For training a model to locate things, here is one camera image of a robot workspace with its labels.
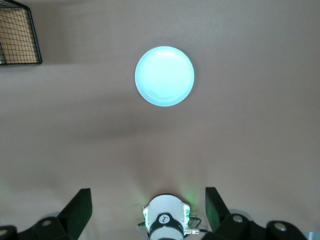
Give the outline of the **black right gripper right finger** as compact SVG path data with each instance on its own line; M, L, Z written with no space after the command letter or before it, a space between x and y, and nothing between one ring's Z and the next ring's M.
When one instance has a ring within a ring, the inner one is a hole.
M215 187L205 188L206 240L266 240L267 231L241 213L231 213Z

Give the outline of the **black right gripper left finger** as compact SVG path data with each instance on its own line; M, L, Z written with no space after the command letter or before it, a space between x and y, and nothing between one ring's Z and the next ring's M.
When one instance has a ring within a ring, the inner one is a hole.
M36 240L77 240L93 213L90 188L82 188L57 216L41 219L32 227Z

